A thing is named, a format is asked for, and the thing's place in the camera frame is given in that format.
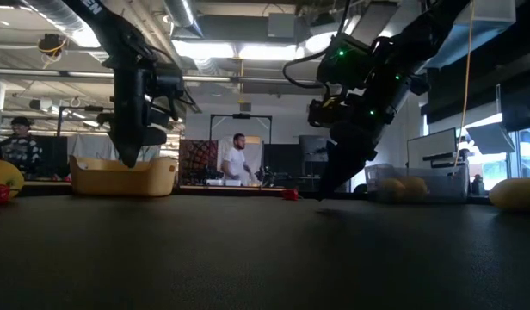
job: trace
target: white t-shirt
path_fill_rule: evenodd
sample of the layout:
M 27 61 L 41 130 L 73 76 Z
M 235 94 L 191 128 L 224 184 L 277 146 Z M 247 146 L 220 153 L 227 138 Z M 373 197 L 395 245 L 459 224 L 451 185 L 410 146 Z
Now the white t-shirt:
M 234 148 L 234 146 L 232 146 L 225 153 L 223 160 L 229 162 L 229 172 L 233 176 L 242 177 L 242 174 L 244 172 L 244 163 L 246 162 L 246 158 L 244 157 L 244 153 L 242 152 L 242 150 L 237 150 L 236 148 Z M 226 174 L 225 179 L 230 180 L 230 178 Z

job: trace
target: clear plastic bin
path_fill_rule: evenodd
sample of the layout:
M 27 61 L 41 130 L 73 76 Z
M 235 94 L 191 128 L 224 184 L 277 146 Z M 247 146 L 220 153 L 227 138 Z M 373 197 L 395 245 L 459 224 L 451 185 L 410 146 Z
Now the clear plastic bin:
M 176 161 L 154 158 L 128 168 L 119 160 L 70 156 L 70 170 L 76 194 L 165 196 L 173 189 Z
M 388 164 L 366 167 L 367 191 L 372 199 L 388 203 L 462 203 L 470 182 L 466 166 L 439 169 L 395 168 Z M 426 185 L 425 195 L 394 195 L 385 186 L 386 179 L 419 177 Z

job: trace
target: black table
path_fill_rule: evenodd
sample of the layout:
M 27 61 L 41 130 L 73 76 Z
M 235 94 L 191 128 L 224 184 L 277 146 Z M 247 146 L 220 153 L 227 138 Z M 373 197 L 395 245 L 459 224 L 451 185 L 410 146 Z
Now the black table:
M 0 208 L 8 308 L 530 309 L 530 214 L 23 197 Z

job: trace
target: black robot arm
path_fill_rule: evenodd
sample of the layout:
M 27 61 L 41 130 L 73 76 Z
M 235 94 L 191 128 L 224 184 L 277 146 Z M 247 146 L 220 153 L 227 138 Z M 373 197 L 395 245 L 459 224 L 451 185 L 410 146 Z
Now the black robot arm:
M 173 100 L 183 95 L 182 70 L 175 63 L 158 63 L 155 48 L 145 43 L 141 32 L 101 1 L 63 2 L 93 29 L 109 55 L 102 65 L 114 70 L 114 113 L 101 115 L 100 119 L 110 123 L 110 139 L 123 163 L 133 167 L 141 146 L 166 140 L 164 132 L 149 127 L 158 119 L 159 125 L 165 124 L 145 95 L 152 99 L 167 96 L 170 116 L 177 121 Z
M 385 126 L 404 104 L 409 92 L 421 95 L 428 83 L 417 73 L 434 57 L 450 34 L 454 21 L 470 0 L 438 0 L 401 34 L 379 37 L 367 46 L 338 33 L 324 51 L 317 81 L 364 90 L 313 101 L 309 122 L 330 128 L 336 146 L 322 175 L 322 197 L 361 171 L 376 156 Z

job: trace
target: man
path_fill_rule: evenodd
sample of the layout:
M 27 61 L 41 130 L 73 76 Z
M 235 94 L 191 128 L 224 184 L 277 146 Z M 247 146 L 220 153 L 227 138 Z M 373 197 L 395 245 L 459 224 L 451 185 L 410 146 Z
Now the man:
M 246 158 L 242 150 L 246 147 L 246 137 L 237 133 L 234 135 L 232 147 L 227 150 L 223 157 L 221 170 L 225 173 L 225 180 L 240 180 L 241 174 L 246 171 L 251 174 L 249 166 L 246 164 Z
M 36 174 L 43 150 L 29 133 L 31 122 L 26 117 L 15 117 L 10 123 L 13 135 L 0 142 L 0 159 L 18 168 L 28 178 Z

